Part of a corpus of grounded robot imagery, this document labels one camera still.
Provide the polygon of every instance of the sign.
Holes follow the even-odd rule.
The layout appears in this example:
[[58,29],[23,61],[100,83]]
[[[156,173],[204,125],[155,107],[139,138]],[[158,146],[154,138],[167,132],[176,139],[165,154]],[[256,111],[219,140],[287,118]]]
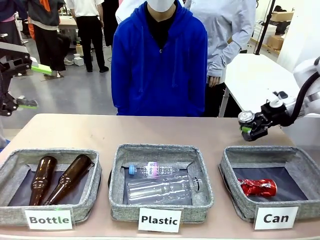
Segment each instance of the sign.
[[140,208],[139,230],[178,233],[181,219],[179,210]]
[[31,230],[73,229],[70,210],[25,210]]
[[259,207],[254,230],[292,229],[299,207]]

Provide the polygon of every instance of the white face mask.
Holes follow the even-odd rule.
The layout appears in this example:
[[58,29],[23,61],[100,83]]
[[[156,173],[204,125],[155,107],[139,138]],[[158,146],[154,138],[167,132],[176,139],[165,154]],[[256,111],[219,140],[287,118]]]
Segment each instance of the white face mask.
[[156,12],[163,13],[168,11],[175,0],[146,0],[149,6]]

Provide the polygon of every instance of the human hand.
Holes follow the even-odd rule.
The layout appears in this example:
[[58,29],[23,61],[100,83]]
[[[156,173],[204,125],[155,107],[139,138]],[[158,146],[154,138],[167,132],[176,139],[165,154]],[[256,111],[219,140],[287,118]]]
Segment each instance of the human hand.
[[209,88],[214,87],[219,83],[220,77],[219,76],[208,76],[209,79]]

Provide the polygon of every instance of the can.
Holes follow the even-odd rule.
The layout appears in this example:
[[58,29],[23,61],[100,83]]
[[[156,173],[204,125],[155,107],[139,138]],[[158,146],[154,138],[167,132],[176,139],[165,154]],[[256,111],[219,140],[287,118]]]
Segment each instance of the can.
[[238,179],[246,196],[274,197],[277,194],[277,185],[272,179]]

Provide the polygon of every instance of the blue bottle cap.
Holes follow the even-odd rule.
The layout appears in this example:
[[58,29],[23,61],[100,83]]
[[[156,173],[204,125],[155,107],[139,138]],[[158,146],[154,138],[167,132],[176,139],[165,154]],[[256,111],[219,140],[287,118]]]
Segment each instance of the blue bottle cap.
[[135,175],[135,165],[129,166],[129,175]]

